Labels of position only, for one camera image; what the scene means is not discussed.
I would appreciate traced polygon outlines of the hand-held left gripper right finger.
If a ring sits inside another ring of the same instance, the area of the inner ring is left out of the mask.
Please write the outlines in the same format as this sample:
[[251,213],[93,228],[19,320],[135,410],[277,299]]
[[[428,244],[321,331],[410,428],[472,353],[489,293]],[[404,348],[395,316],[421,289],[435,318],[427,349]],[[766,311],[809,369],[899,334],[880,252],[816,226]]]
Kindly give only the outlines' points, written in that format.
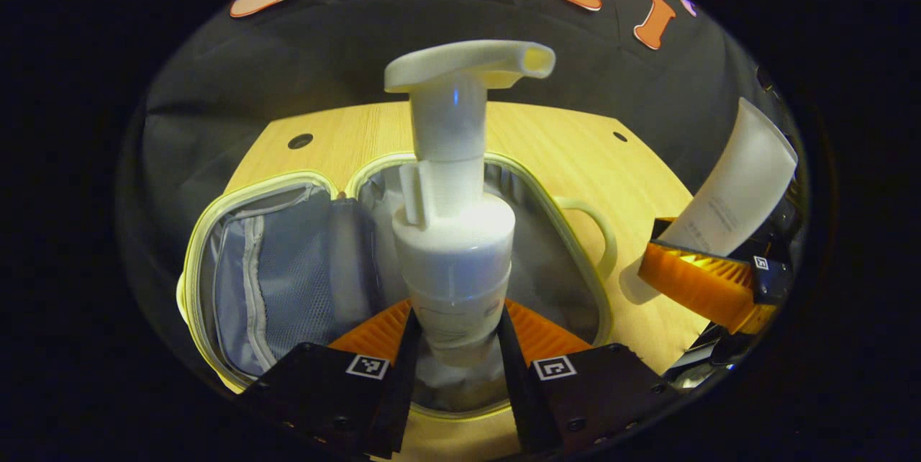
[[524,456],[587,456],[671,405],[670,383],[623,344],[591,346],[513,301],[496,331]]

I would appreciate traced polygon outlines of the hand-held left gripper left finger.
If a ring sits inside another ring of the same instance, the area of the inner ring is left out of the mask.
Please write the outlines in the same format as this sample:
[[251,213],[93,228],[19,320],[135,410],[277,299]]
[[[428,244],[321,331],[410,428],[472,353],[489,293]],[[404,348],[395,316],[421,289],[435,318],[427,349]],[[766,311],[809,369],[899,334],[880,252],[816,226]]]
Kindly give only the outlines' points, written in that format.
[[394,324],[394,348],[302,342],[237,397],[240,406],[326,455],[392,458],[410,416],[421,327],[405,304],[374,317],[382,320]]

